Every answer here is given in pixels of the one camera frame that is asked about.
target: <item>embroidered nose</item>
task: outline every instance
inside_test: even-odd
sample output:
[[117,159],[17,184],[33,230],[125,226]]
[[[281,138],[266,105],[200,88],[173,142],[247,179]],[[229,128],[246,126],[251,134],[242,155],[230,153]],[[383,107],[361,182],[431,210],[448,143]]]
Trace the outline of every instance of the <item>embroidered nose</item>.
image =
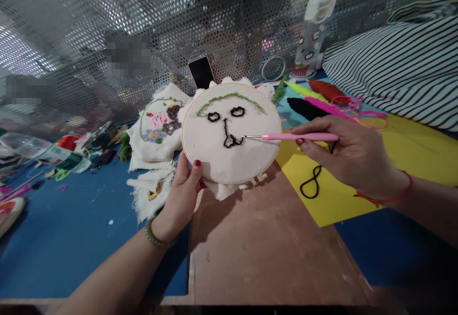
[[240,146],[243,142],[243,137],[242,139],[237,139],[234,135],[229,133],[227,118],[225,118],[223,122],[224,122],[224,133],[226,134],[226,139],[224,140],[224,146],[226,148],[231,148],[233,146]]

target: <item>pink punch needle handle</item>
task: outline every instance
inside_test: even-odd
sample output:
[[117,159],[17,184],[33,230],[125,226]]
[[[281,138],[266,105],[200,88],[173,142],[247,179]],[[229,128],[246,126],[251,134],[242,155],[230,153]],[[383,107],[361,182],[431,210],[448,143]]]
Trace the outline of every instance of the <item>pink punch needle handle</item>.
[[338,141],[339,137],[331,133],[309,133],[303,135],[293,135],[293,134],[264,134],[261,135],[263,140],[296,140],[298,138],[308,139],[310,141]]

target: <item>wrist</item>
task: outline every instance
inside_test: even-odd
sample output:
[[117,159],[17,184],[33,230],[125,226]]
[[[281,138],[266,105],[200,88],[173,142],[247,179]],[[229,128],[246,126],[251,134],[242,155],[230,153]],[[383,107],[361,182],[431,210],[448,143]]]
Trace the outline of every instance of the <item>wrist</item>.
[[171,221],[167,220],[164,215],[161,215],[162,213],[151,222],[151,232],[160,241],[170,243],[180,234],[180,232],[174,228]]
[[409,184],[409,177],[401,170],[393,168],[377,182],[357,189],[357,191],[374,200],[392,200],[405,191]]

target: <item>red string bracelet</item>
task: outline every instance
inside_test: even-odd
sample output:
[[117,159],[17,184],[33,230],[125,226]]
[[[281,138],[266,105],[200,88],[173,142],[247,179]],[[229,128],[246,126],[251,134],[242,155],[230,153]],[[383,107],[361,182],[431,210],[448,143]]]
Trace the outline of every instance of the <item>red string bracelet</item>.
[[404,191],[402,191],[400,194],[398,194],[396,197],[394,197],[393,199],[375,200],[375,199],[372,199],[372,198],[369,198],[369,197],[365,196],[362,193],[359,193],[358,191],[356,191],[356,194],[353,197],[364,198],[365,200],[370,201],[372,204],[375,204],[375,206],[377,208],[378,208],[378,206],[380,204],[383,204],[383,203],[395,203],[397,201],[400,201],[402,198],[407,196],[412,191],[412,189],[414,188],[414,180],[412,179],[412,176],[410,174],[408,174],[406,171],[401,170],[401,172],[403,172],[405,175],[407,175],[409,177],[409,186]]

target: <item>green eyebrow stitching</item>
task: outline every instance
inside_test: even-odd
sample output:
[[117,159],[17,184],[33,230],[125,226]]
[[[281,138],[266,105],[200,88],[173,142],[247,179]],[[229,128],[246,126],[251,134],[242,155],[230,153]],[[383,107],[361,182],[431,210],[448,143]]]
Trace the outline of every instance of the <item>green eyebrow stitching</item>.
[[214,103],[215,101],[217,100],[222,100],[222,99],[226,99],[226,98],[230,98],[230,97],[233,97],[233,96],[236,96],[237,98],[240,98],[240,99],[245,99],[247,101],[249,101],[250,103],[252,103],[253,105],[256,106],[256,108],[261,112],[261,113],[266,113],[264,111],[264,108],[259,105],[257,102],[251,100],[251,99],[248,99],[247,97],[245,97],[244,95],[241,95],[239,94],[238,92],[232,92],[232,93],[228,93],[226,95],[222,95],[222,96],[219,96],[219,97],[215,97],[215,98],[211,98],[208,103],[206,104],[203,104],[203,106],[196,112],[196,115],[197,117],[200,117],[200,115],[202,114],[202,112],[207,108],[209,107],[212,103]]

